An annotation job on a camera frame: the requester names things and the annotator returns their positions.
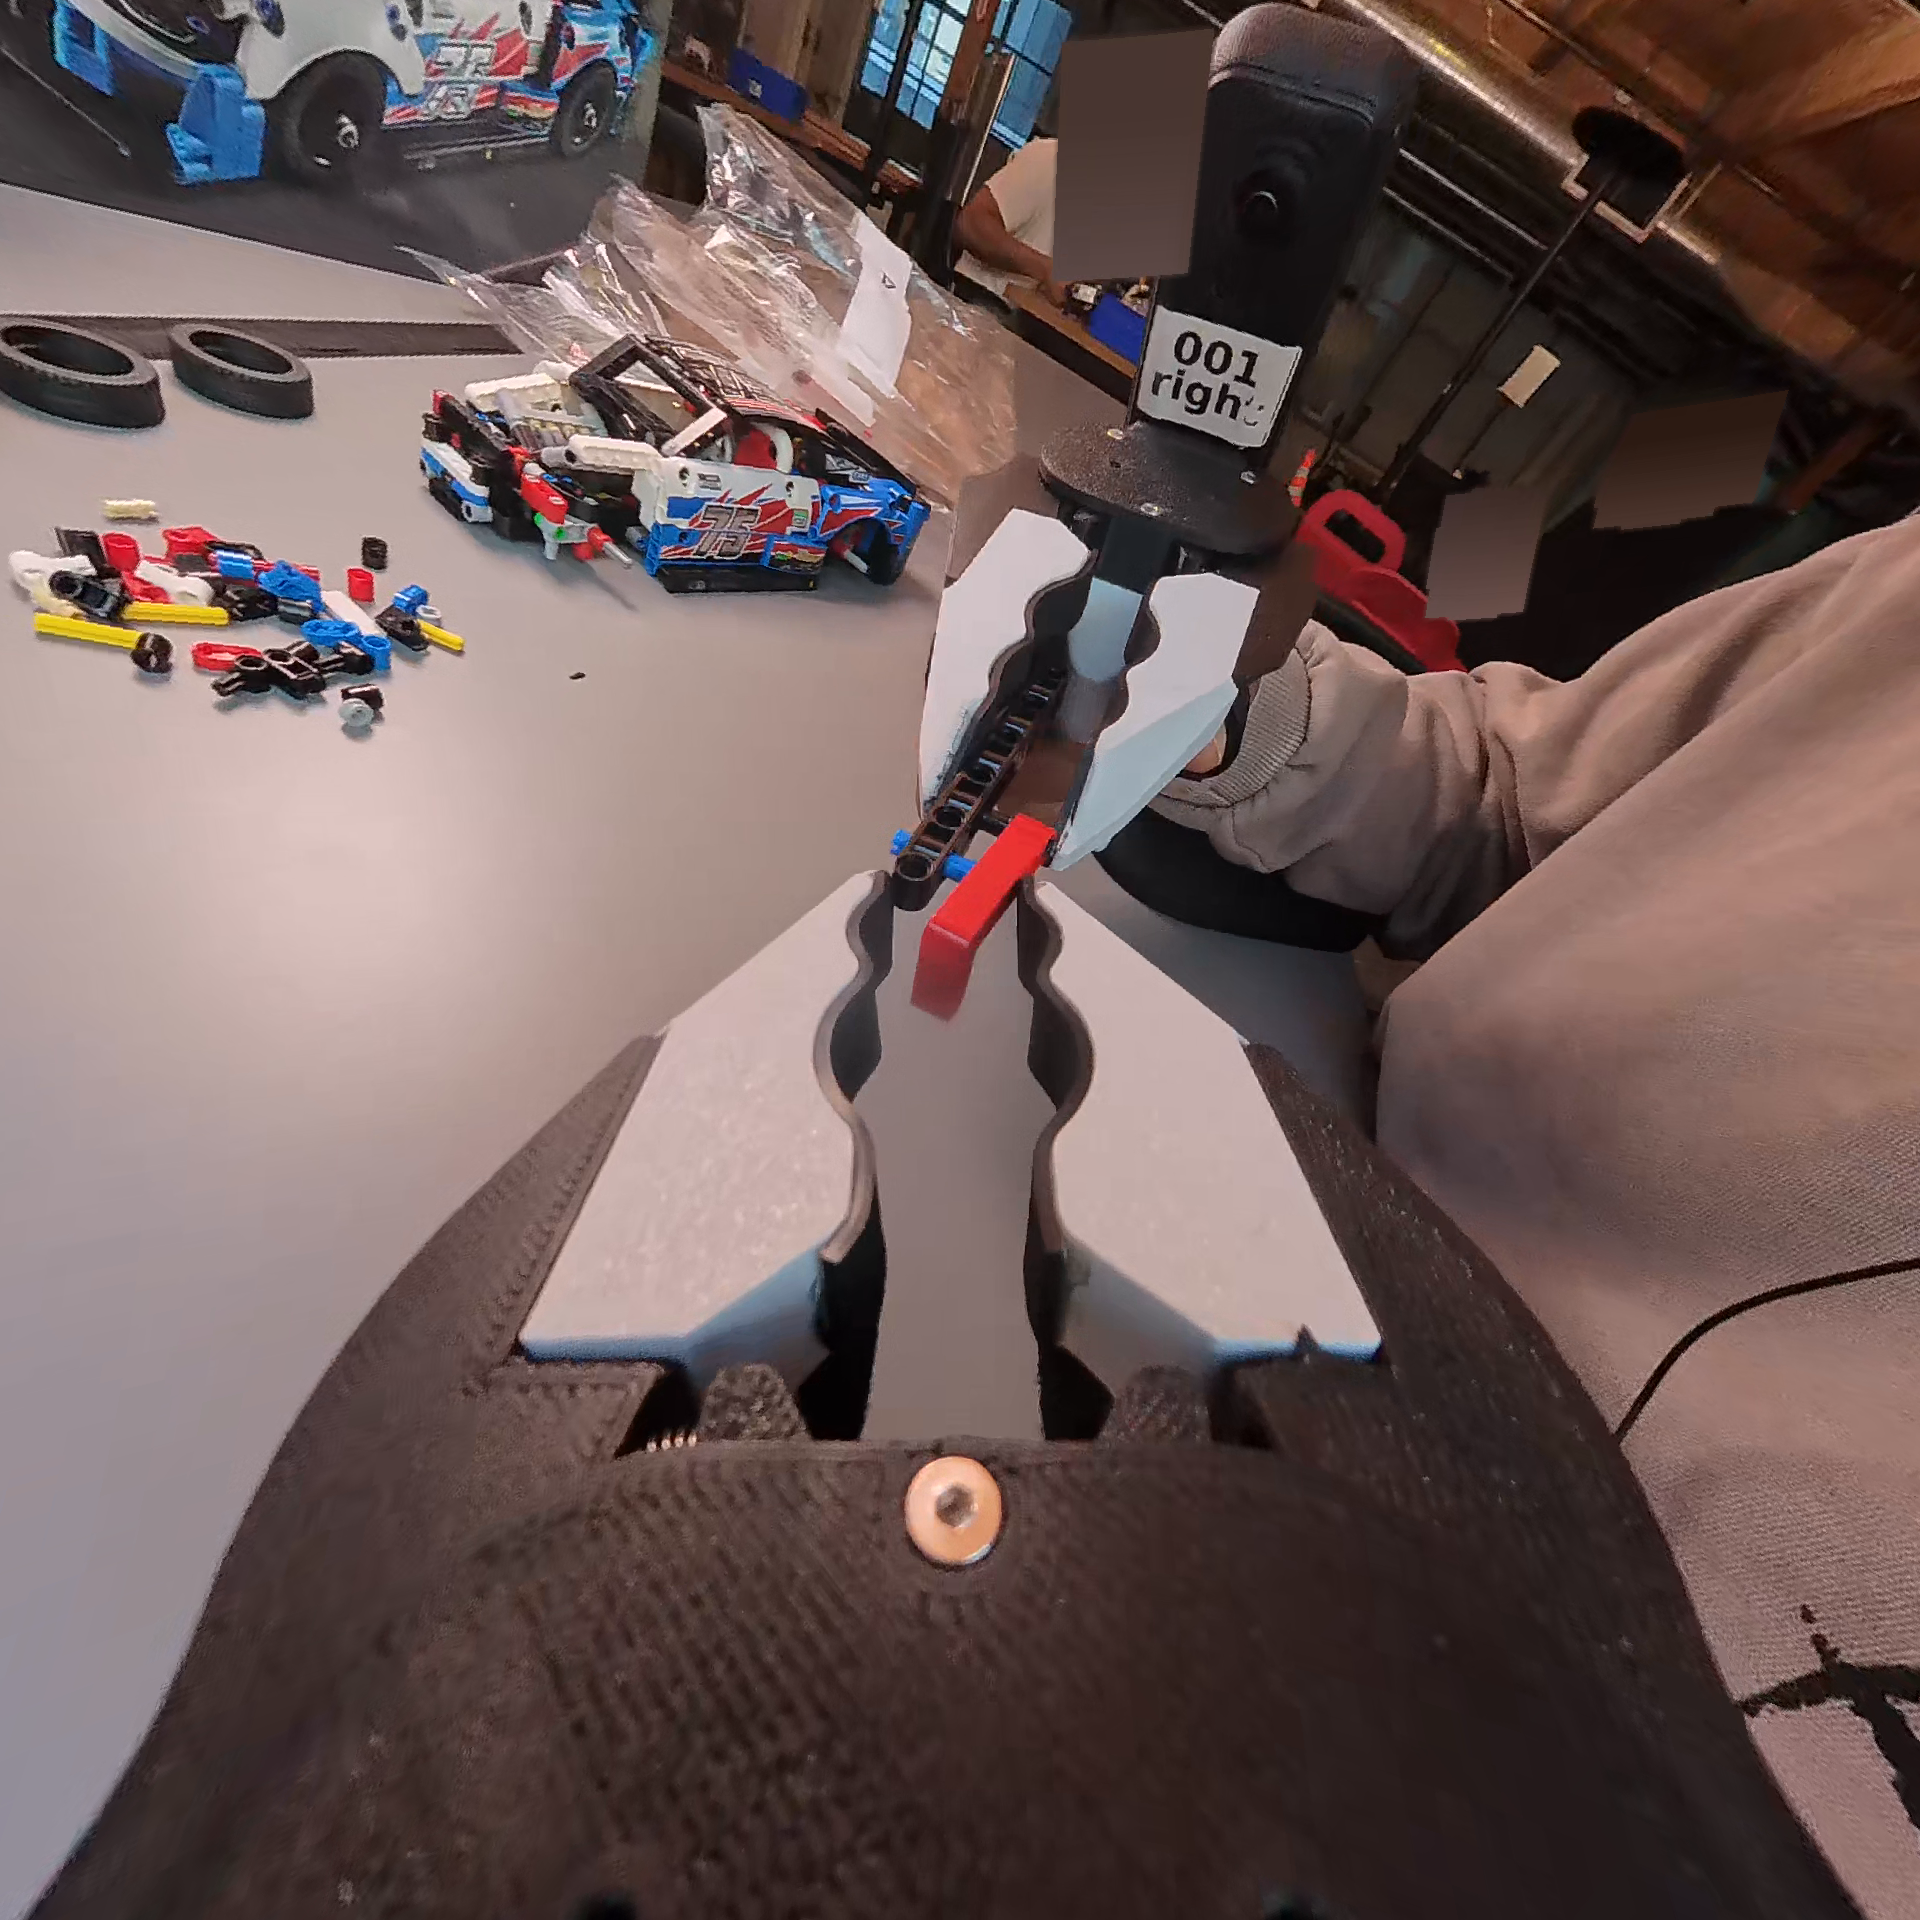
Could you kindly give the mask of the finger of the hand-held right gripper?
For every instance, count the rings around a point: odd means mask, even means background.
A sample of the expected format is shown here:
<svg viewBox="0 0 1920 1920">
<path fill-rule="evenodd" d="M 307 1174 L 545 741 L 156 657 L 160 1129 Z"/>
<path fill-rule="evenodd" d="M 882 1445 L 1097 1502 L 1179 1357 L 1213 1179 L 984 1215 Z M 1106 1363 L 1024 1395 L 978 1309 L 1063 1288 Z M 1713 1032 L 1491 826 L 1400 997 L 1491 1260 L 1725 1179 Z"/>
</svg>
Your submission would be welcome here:
<svg viewBox="0 0 1920 1920">
<path fill-rule="evenodd" d="M 1129 664 L 1120 706 L 1092 735 L 1088 760 L 1049 855 L 1063 871 L 1102 853 L 1226 725 L 1234 668 L 1260 590 L 1221 574 L 1173 574 L 1146 598 L 1154 650 Z"/>
<path fill-rule="evenodd" d="M 920 805 L 934 802 L 957 768 L 980 706 L 992 698 L 1001 664 L 1027 647 L 1027 613 L 1037 597 L 1063 590 L 1063 628 L 1071 628 L 1088 580 L 1092 549 L 1060 520 L 1008 510 L 944 588 L 915 745 Z"/>
</svg>

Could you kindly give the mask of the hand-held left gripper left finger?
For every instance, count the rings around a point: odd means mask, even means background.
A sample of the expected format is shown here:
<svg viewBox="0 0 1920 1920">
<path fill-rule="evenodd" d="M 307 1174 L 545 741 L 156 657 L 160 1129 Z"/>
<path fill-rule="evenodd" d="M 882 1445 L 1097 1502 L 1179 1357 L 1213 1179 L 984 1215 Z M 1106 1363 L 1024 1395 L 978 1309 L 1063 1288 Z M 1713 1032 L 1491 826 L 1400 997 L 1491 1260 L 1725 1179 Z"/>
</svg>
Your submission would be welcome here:
<svg viewBox="0 0 1920 1920">
<path fill-rule="evenodd" d="M 769 1365 L 807 1421 L 870 1402 L 884 1254 L 854 1097 L 890 885 L 854 875 L 657 1042 L 518 1331 L 531 1363 Z"/>
</svg>

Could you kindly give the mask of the pile of mixed lego pieces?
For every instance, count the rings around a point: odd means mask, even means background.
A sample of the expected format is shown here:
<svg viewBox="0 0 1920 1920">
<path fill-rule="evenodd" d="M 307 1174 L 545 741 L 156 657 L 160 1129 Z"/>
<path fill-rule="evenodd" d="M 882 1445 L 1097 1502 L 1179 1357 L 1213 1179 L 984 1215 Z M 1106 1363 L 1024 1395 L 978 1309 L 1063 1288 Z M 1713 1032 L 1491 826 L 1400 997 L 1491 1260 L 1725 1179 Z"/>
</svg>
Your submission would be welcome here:
<svg viewBox="0 0 1920 1920">
<path fill-rule="evenodd" d="M 219 710 L 314 706 L 362 739 L 384 723 L 402 671 L 468 652 L 435 597 L 384 566 L 379 537 L 327 573 L 107 493 L 89 523 L 10 549 L 4 585 L 32 639 L 110 656 L 138 686 L 194 683 Z"/>
</svg>

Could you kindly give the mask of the red plastic chair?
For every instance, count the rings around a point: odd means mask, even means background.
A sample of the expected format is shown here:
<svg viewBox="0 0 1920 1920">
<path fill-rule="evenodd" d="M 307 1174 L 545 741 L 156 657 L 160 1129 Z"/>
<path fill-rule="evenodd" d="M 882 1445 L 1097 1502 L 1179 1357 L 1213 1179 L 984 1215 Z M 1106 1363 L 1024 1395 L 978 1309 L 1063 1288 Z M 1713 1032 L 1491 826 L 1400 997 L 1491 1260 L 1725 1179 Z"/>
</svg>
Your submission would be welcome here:
<svg viewBox="0 0 1920 1920">
<path fill-rule="evenodd" d="M 1298 520 L 1296 542 L 1311 549 L 1311 580 L 1323 603 L 1375 631 L 1419 671 L 1462 673 L 1461 631 L 1430 613 L 1403 578 L 1406 537 L 1374 501 L 1354 490 L 1320 493 Z"/>
</svg>

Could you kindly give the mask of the lego set box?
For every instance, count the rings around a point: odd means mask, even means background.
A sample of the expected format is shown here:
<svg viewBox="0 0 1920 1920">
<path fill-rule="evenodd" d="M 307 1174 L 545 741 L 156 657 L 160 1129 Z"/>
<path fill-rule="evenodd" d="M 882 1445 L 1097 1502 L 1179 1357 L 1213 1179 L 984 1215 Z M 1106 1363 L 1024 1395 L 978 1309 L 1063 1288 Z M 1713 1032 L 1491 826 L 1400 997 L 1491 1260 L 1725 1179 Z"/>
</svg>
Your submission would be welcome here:
<svg viewBox="0 0 1920 1920">
<path fill-rule="evenodd" d="M 125 81 L 104 98 L 53 63 L 50 8 L 4 8 L 4 187 L 123 211 L 379 271 L 422 276 L 416 254 L 460 269 L 512 266 L 575 244 L 612 179 L 641 184 L 654 150 L 657 67 L 619 130 L 587 159 L 549 151 L 427 151 L 384 137 L 346 184 L 266 179 L 180 187 L 162 124 L 180 96 Z"/>
</svg>

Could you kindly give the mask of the long black lego beam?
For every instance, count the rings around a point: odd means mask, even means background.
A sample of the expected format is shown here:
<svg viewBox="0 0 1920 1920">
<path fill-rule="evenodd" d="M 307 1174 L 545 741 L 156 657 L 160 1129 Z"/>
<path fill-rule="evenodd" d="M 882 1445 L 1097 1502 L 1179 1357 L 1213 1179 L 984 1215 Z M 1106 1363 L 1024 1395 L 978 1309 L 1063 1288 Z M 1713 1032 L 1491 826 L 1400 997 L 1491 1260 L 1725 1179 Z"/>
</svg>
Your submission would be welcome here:
<svg viewBox="0 0 1920 1920">
<path fill-rule="evenodd" d="M 964 725 L 920 822 L 895 834 L 891 903 L 905 912 L 964 878 L 978 834 L 1004 830 L 1022 810 L 1060 830 L 1078 802 L 1088 748 L 1060 732 L 1067 661 L 1032 661 L 1004 679 Z"/>
</svg>

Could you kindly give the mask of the white paper bag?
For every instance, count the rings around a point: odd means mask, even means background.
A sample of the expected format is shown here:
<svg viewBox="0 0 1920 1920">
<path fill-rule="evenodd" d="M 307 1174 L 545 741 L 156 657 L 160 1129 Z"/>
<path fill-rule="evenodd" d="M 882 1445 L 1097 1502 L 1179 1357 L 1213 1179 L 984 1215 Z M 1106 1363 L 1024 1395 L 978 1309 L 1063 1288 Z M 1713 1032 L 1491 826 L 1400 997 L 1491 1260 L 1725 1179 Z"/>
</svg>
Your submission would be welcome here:
<svg viewBox="0 0 1920 1920">
<path fill-rule="evenodd" d="M 909 258 L 863 213 L 853 222 L 854 283 L 838 321 L 838 355 L 879 399 L 898 399 L 898 374 L 909 342 Z"/>
</svg>

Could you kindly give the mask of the black light stand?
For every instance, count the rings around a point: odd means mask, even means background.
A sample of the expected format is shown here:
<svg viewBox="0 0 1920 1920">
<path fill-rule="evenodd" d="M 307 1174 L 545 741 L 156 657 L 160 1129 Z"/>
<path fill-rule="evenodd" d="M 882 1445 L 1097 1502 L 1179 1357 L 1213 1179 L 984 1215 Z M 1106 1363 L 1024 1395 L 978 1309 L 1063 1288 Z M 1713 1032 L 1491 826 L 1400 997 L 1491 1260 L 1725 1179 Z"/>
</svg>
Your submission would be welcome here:
<svg viewBox="0 0 1920 1920">
<path fill-rule="evenodd" d="M 1518 318 L 1525 304 L 1550 278 L 1557 258 L 1570 248 L 1570 238 L 1583 226 L 1596 222 L 1600 213 L 1633 211 L 1637 202 L 1646 202 L 1648 211 L 1657 213 L 1686 177 L 1682 150 L 1666 132 L 1657 132 L 1655 128 L 1637 121 L 1620 107 L 1577 107 L 1570 121 L 1570 137 L 1583 156 L 1577 173 L 1570 177 L 1570 184 L 1579 188 L 1570 218 L 1566 218 L 1551 242 L 1542 248 L 1540 260 L 1504 296 L 1499 308 L 1465 349 L 1444 390 L 1433 399 L 1419 422 L 1396 451 L 1392 463 L 1379 472 L 1374 505 L 1384 507 L 1400 489 L 1403 475 L 1419 461 L 1427 439 L 1439 431 L 1453 399 L 1465 391 L 1476 371 L 1499 342 L 1499 334 L 1508 329 L 1508 321 Z"/>
</svg>

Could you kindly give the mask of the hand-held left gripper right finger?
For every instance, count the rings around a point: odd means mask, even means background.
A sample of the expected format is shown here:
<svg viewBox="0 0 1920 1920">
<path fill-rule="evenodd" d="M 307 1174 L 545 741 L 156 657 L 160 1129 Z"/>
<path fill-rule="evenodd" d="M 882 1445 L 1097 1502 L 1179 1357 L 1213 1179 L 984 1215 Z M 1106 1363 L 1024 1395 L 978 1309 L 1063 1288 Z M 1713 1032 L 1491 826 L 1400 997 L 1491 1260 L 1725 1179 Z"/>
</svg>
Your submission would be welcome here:
<svg viewBox="0 0 1920 1920">
<path fill-rule="evenodd" d="M 1154 1367 L 1188 1378 L 1210 1416 L 1247 1365 L 1379 1363 L 1375 1316 L 1256 1067 L 1280 960 L 1022 889 L 1027 1073 L 1053 1106 L 1024 1295 L 1053 1442 L 1094 1438 Z"/>
</svg>

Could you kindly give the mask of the partly built lego car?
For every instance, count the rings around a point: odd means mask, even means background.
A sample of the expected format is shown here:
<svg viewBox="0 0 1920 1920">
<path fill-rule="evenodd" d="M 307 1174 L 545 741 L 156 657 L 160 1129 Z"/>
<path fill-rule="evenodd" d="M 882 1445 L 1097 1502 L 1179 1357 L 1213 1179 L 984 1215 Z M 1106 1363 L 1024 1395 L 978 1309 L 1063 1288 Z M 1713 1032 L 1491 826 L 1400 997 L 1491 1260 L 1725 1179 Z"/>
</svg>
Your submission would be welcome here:
<svg viewBox="0 0 1920 1920">
<path fill-rule="evenodd" d="M 545 562 L 635 562 L 676 592 L 814 590 L 831 562 L 891 588 L 933 516 L 841 420 L 649 334 L 435 391 L 418 475 L 462 524 Z"/>
</svg>

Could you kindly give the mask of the heap of clear plastic bags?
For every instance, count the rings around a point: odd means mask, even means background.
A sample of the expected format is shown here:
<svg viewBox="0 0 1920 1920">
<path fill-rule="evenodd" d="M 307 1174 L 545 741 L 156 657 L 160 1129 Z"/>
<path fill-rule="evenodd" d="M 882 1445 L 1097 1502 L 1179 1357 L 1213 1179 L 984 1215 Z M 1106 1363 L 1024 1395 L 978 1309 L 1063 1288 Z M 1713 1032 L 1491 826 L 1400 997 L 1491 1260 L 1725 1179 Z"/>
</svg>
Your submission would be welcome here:
<svg viewBox="0 0 1920 1920">
<path fill-rule="evenodd" d="M 831 412 L 938 507 L 1015 458 L 1008 334 L 915 264 L 898 399 L 872 396 L 838 355 L 854 283 L 858 211 L 792 150 L 732 107 L 699 107 L 703 203 L 612 179 L 582 238 L 533 280 L 416 260 L 520 349 L 582 365 L 622 334 L 705 349 L 757 390 Z"/>
</svg>

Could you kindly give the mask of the black rubber tyre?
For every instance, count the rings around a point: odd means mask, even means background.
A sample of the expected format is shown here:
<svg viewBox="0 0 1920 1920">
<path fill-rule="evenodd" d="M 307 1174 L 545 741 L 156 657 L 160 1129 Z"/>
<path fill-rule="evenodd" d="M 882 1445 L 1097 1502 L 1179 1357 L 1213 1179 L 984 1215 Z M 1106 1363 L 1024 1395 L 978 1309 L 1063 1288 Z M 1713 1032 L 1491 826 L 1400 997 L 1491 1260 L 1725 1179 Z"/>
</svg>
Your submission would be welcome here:
<svg viewBox="0 0 1920 1920">
<path fill-rule="evenodd" d="M 72 422 L 162 422 L 160 374 L 140 351 L 45 318 L 4 321 L 4 396 Z"/>
<path fill-rule="evenodd" d="M 176 384 L 198 399 L 261 420 L 306 420 L 314 385 L 306 359 L 231 326 L 165 331 Z"/>
</svg>

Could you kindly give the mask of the red angled lego beam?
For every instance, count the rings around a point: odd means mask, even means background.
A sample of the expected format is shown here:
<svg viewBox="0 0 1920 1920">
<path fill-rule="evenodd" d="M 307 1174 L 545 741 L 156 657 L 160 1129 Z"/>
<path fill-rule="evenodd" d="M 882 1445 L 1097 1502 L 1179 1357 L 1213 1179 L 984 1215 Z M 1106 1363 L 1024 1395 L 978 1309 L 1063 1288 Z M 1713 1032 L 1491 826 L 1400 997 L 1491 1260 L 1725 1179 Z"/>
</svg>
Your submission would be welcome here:
<svg viewBox="0 0 1920 1920">
<path fill-rule="evenodd" d="M 971 981 L 971 964 L 1017 900 L 1053 855 L 1056 830 L 1015 814 L 997 830 L 980 855 L 966 855 L 966 875 L 949 884 L 947 900 L 923 928 L 909 1003 L 933 1018 L 952 1018 Z"/>
</svg>

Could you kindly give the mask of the black round pad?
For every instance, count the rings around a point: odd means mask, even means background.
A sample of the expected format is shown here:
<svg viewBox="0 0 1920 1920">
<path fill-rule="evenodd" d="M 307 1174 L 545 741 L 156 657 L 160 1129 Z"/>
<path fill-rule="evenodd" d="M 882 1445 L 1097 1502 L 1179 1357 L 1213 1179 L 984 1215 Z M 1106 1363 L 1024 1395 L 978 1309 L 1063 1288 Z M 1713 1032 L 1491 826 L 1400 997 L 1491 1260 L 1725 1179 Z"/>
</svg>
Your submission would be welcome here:
<svg viewBox="0 0 1920 1920">
<path fill-rule="evenodd" d="M 1354 952 L 1379 918 L 1309 900 L 1280 875 L 1220 855 L 1205 834 L 1143 812 L 1092 853 L 1143 908 L 1186 928 L 1284 947 Z"/>
</svg>

